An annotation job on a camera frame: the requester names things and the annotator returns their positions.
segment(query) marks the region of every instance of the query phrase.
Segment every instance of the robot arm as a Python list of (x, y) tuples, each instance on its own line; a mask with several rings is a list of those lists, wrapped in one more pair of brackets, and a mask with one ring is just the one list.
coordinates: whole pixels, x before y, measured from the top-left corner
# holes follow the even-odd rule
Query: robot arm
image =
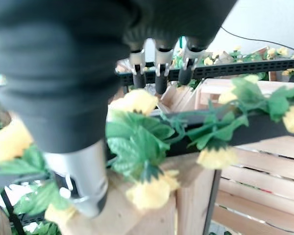
[(0, 73), (7, 80), (0, 103), (23, 120), (60, 194), (82, 213), (95, 216), (105, 202), (103, 143), (117, 60), (138, 53), (133, 70), (143, 87), (142, 42), (156, 39), (162, 93), (176, 39), (192, 36), (207, 47), (235, 1), (0, 1)]

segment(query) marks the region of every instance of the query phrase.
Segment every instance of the black metal rack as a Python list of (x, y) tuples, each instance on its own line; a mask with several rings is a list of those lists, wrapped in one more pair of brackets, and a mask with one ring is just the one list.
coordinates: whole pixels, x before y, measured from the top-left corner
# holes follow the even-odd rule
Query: black metal rack
[[(236, 75), (236, 74), (246, 74), (246, 73), (258, 73), (258, 72), (268, 72), (268, 71), (282, 71), (286, 69), (294, 68), (294, 59), (286, 60), (271, 60), (271, 61), (261, 61), (261, 62), (248, 62), (248, 63), (236, 63), (236, 64), (221, 64), (221, 65), (212, 65), (204, 66), (195, 69), (193, 79), (201, 80), (207, 77), (217, 77), (225, 75)], [(171, 70), (169, 73), (169, 81), (178, 80), (179, 70)], [(126, 87), (133, 85), (133, 76), (131, 73), (118, 73), (117, 76), (121, 80), (122, 86)], [(147, 83), (154, 83), (155, 73), (154, 71), (146, 72)], [(188, 129), (193, 129), (200, 127), (203, 123), (203, 119), (199, 116), (188, 116), (187, 118)], [(249, 127), (240, 127), (238, 128), (233, 135), (231, 145), (240, 145), (250, 142), (256, 142), (263, 139), (274, 138), (282, 135), (289, 135), (282, 123), (274, 123), (270, 121), (269, 117), (264, 114), (254, 114), (249, 119)], [(255, 129), (257, 132), (250, 132), (249, 129)], [(167, 156), (177, 156), (186, 153), (198, 152), (196, 147), (186, 148), (189, 140), (187, 138), (182, 139), (180, 142), (172, 144), (171, 149), (168, 151)], [(204, 231), (205, 233), (209, 229), (210, 220), (214, 208), (214, 202), (217, 196), (220, 171), (215, 171), (215, 177), (213, 182), (213, 187), (210, 195), (210, 204), (207, 211), (207, 218), (205, 222)], [(8, 202), (8, 198), (4, 199), (7, 207), (12, 207)], [(31, 222), (41, 222), (44, 221), (44, 212), (28, 216), (26, 214), (18, 215), (17, 217), (11, 216), (10, 221), (11, 225), (17, 226), (20, 228), (20, 225), (25, 226)]]

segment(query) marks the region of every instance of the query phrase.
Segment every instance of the wooden crate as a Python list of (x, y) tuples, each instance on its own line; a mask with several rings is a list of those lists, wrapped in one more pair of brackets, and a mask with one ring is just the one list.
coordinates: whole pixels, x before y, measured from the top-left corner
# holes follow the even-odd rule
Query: wooden crate
[(242, 145), (237, 154), (240, 165), (222, 171), (213, 220), (244, 235), (294, 232), (294, 137)]
[(139, 211), (125, 197), (131, 184), (108, 172), (110, 184), (103, 212), (94, 219), (76, 213), (59, 224), (63, 235), (199, 235), (206, 223), (214, 171), (196, 164), (198, 153), (169, 158), (163, 169), (178, 169), (181, 188), (159, 210)]

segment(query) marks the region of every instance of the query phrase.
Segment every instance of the wooden slat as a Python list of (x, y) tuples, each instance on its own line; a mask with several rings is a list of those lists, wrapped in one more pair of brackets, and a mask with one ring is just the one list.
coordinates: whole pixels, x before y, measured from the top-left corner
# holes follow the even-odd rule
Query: wooden slat
[(221, 179), (220, 190), (294, 215), (294, 201)]
[(214, 171), (205, 169), (190, 187), (177, 190), (177, 235), (203, 233), (213, 177)]
[(294, 160), (239, 148), (235, 151), (240, 164), (294, 179)]
[(258, 171), (235, 166), (224, 169), (222, 171), (222, 177), (294, 199), (294, 181), (291, 180), (281, 179)]
[(278, 228), (294, 231), (294, 215), (254, 203), (220, 190), (218, 192), (216, 203), (247, 214), (251, 217), (266, 221)]
[(294, 158), (294, 137), (292, 136), (282, 136), (257, 143), (245, 144), (243, 147)]
[(288, 232), (261, 224), (218, 206), (215, 206), (212, 220), (244, 235), (289, 235)]

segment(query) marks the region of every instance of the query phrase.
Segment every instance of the flower garland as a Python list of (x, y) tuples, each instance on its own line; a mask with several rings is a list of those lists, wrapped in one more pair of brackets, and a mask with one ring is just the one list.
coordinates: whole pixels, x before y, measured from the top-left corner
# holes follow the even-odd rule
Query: flower garland
[[(189, 146), (195, 145), (200, 151), (198, 164), (208, 169), (222, 169), (237, 162), (229, 142), (238, 127), (248, 126), (250, 113), (268, 114), (272, 121), (282, 121), (286, 129), (294, 133), (294, 88), (281, 87), (271, 95), (263, 95), (257, 85), (258, 80), (260, 78), (256, 75), (234, 78), (233, 86), (219, 97), (223, 105), (216, 108), (210, 102), (208, 110), (180, 113), (172, 118), (162, 114), (164, 122), (148, 116), (158, 99), (143, 89), (133, 90), (124, 98), (113, 101), (107, 116), (106, 138), (116, 157), (109, 164), (114, 171), (133, 182), (133, 187), (126, 192), (128, 199), (138, 209), (157, 209), (168, 201), (170, 193), (180, 186), (178, 171), (164, 171), (161, 163), (170, 145), (182, 138), (188, 137)], [(184, 118), (188, 115), (204, 117), (203, 125), (186, 130)], [(29, 145), (31, 138), (24, 136)], [(2, 171), (48, 171), (37, 148), (32, 145), (29, 149), (30, 154), (27, 150), (21, 158), (15, 159), (16, 155), (12, 153), (4, 155), (5, 161), (0, 163)], [(26, 197), (36, 198), (36, 201), (28, 203), (28, 199), (24, 198), (18, 204), (26, 207), (21, 207), (22, 210), (19, 207), (18, 212), (37, 213), (48, 207), (46, 217), (56, 223), (67, 221), (74, 215), (75, 209), (59, 197), (53, 180), (33, 187), (34, 193)]]

